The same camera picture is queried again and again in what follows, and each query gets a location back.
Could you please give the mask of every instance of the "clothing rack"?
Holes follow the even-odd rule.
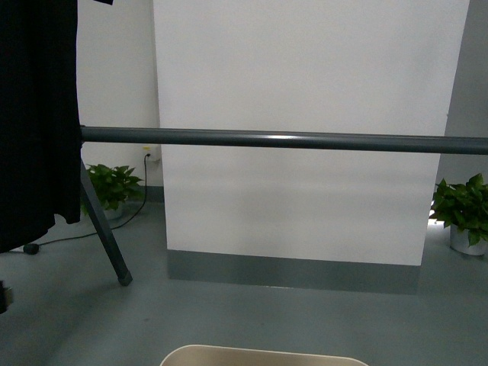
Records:
[[[292,149],[340,149],[401,153],[488,155],[488,138],[373,135],[247,130],[82,127],[85,142],[167,145],[250,146]],[[114,234],[81,164],[82,200],[122,286],[132,281]]]

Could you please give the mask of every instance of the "potted plant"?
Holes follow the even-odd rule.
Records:
[[[431,219],[451,227],[451,247],[471,255],[482,255],[488,241],[488,185],[476,174],[465,185],[442,179],[437,185]]]
[[[122,215],[121,204],[128,198],[142,196],[137,190],[142,179],[132,175],[133,171],[134,168],[129,169],[127,165],[114,168],[103,164],[88,166],[88,176],[108,220]],[[88,213],[83,203],[82,211],[85,215]]]

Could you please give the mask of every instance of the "rubber foot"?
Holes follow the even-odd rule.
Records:
[[[129,286],[130,282],[132,282],[132,275],[130,274],[130,271],[127,271],[123,278],[119,278],[119,284],[122,286]]]

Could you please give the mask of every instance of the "white flower pot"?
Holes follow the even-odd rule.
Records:
[[[451,225],[451,248],[469,255],[484,255],[488,242],[481,240],[475,246],[469,246],[467,230],[459,233],[456,225]]]
[[[107,220],[116,220],[122,217],[122,204],[119,204],[119,207],[116,210],[104,210],[105,217]]]

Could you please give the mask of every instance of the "green leafy plant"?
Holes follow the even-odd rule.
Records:
[[[142,179],[132,175],[134,168],[129,169],[127,165],[109,168],[98,164],[89,165],[87,171],[104,210],[116,210],[128,198],[143,195],[136,189]],[[88,213],[83,203],[82,211],[85,215]]]
[[[444,221],[444,227],[452,224],[459,231],[468,230],[469,246],[481,239],[488,241],[488,185],[483,176],[476,174],[465,185],[450,185],[442,179],[434,193],[434,213],[431,219]]]

